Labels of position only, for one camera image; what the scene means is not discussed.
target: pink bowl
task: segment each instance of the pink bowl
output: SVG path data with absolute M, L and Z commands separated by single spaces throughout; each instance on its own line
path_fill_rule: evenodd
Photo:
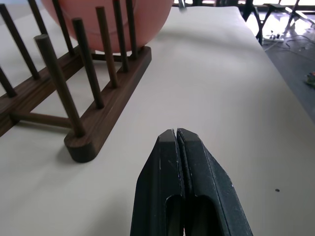
M 124 24 L 126 49 L 131 51 L 125 0 L 120 0 Z M 133 0 L 137 46 L 142 47 L 160 31 L 170 12 L 173 0 Z M 42 0 L 48 13 L 58 23 L 52 0 Z M 75 38 L 71 19 L 83 19 L 89 47 L 104 51 L 95 7 L 104 6 L 114 53 L 119 52 L 113 0 L 59 0 L 69 34 Z

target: table surface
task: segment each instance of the table surface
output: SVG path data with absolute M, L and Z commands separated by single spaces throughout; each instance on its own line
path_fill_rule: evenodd
M 61 31 L 41 13 L 61 56 Z M 15 23 L 43 68 L 33 16 Z M 5 25 L 0 32 L 0 65 L 16 86 L 30 73 Z M 238 9 L 174 8 L 148 45 L 153 60 L 94 161 L 73 162 L 61 128 L 20 123 L 0 138 L 0 234 L 129 235 L 136 181 L 156 138 L 183 127 L 229 174 L 255 236 L 312 235 L 315 126 Z M 107 68 L 95 68 L 104 87 Z M 67 84 L 81 115 L 93 100 L 84 69 Z M 66 116 L 56 93 L 34 112 Z

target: wooden peg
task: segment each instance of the wooden peg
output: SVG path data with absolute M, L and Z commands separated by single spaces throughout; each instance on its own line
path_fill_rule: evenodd
M 54 5 L 54 8 L 55 8 L 56 15 L 58 17 L 59 25 L 60 25 L 61 30 L 63 32 L 63 37 L 64 37 L 65 43 L 67 45 L 69 54 L 73 56 L 74 55 L 74 50 L 73 50 L 73 47 L 72 47 L 72 44 L 71 44 L 71 40 L 70 40 L 70 36 L 69 36 L 69 32 L 68 32 L 67 26 L 66 26 L 65 21 L 64 21 L 63 12 L 62 12 L 62 9 L 60 7 L 59 0 L 52 0 L 52 1 L 53 1 L 53 5 Z
M 138 49 L 137 49 L 137 40 L 136 40 L 136 30 L 135 30 L 135 26 L 134 26 L 132 0 L 126 0 L 126 8 L 127 8 L 127 16 L 128 16 L 128 26 L 129 26 L 129 35 L 130 35 L 132 57 L 133 57 L 133 59 L 137 59 Z
M 13 22 L 10 14 L 9 14 L 8 10 L 6 9 L 6 6 L 4 4 L 0 4 L 0 14 L 2 15 L 2 18 L 3 18 L 6 26 L 8 27 L 8 29 L 12 35 L 12 38 L 16 43 L 16 46 L 19 48 L 20 53 L 22 54 L 22 57 L 23 57 L 26 65 L 28 66 L 28 68 L 31 72 L 31 75 L 33 76 L 33 78 L 35 80 L 39 79 L 40 78 L 39 73 L 38 73 L 38 71 L 37 71 L 25 45 L 24 45 L 24 42 L 23 42 L 18 30 L 16 29 L 14 22 Z
M 41 18 L 40 12 L 38 10 L 37 4 L 35 0 L 28 0 L 31 11 L 34 15 L 34 18 L 37 22 L 38 28 L 42 34 L 48 34 L 47 29 L 45 27 L 43 18 Z
M 42 34 L 36 36 L 34 39 L 44 59 L 50 76 L 54 81 L 58 95 L 70 119 L 75 135 L 77 137 L 84 136 L 85 130 L 83 124 L 80 120 L 77 109 L 75 108 L 69 89 L 65 83 L 63 72 L 58 65 L 57 57 L 48 35 Z
M 55 116 L 50 116 L 50 115 L 28 113 L 28 112 L 17 112 L 17 111 L 12 112 L 10 114 L 10 117 L 15 122 L 28 121 L 28 122 L 58 126 L 58 127 L 63 127 L 63 128 L 72 127 L 69 118 L 64 118 L 64 117 L 55 117 Z
M 3 72 L 1 67 L 0 67 L 0 82 L 1 82 L 1 84 L 5 90 L 6 94 L 8 95 L 8 97 L 15 97 L 16 96 L 16 92 L 15 92 L 14 88 L 10 84 L 8 78 L 5 76 L 5 73 Z
M 117 88 L 117 74 L 115 69 L 114 57 L 112 52 L 112 47 L 110 43 L 108 24 L 106 20 L 105 8 L 103 6 L 96 7 L 96 14 L 98 19 L 98 25 L 100 30 L 100 35 L 102 37 L 102 43 L 104 47 L 104 53 L 106 57 L 106 63 L 109 73 L 109 78 L 113 88 Z
M 96 72 L 92 61 L 92 55 L 88 45 L 88 40 L 85 35 L 83 21 L 81 18 L 75 18 L 72 19 L 72 24 L 74 27 L 75 34 L 77 36 L 82 60 L 85 66 L 85 70 L 87 72 L 87 76 L 89 78 L 96 107 L 98 109 L 101 109 L 104 107 L 104 103 L 102 100 L 102 96 L 100 94 L 99 84 L 97 81 Z
M 123 71 L 128 72 L 129 71 L 128 57 L 127 57 L 127 51 L 126 51 L 126 45 L 125 45 L 122 11 L 120 8 L 119 0 L 113 0 L 113 5 L 114 5 L 116 28 L 117 28 L 119 47 L 120 47 L 120 54 L 123 61 Z

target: white tabletop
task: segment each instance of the white tabletop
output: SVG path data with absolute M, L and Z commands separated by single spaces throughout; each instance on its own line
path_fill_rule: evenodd
M 41 13 L 61 56 L 61 31 Z M 33 16 L 15 23 L 41 69 Z M 30 73 L 5 26 L 0 34 L 0 65 L 16 86 Z M 0 235 L 129 235 L 138 175 L 157 136 L 177 127 L 227 171 L 255 236 L 313 235 L 315 126 L 238 9 L 174 8 L 149 46 L 153 60 L 92 162 L 72 161 L 65 129 L 18 124 L 0 138 Z M 95 67 L 104 87 L 106 66 Z M 83 114 L 93 100 L 84 69 L 67 84 Z M 34 111 L 66 116 L 56 93 Z

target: gray floor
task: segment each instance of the gray floor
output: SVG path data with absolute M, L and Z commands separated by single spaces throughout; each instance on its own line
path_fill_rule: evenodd
M 268 19 L 264 33 L 275 31 L 272 28 L 276 25 L 284 26 L 287 20 L 286 14 L 274 14 Z M 286 32 L 287 39 L 284 43 L 270 48 L 274 43 L 264 42 L 263 48 L 315 123 L 315 89 L 305 84 L 306 75 L 315 71 L 315 29 L 310 26 L 309 23 L 297 20 Z M 283 32 L 284 28 L 276 27 L 276 30 Z

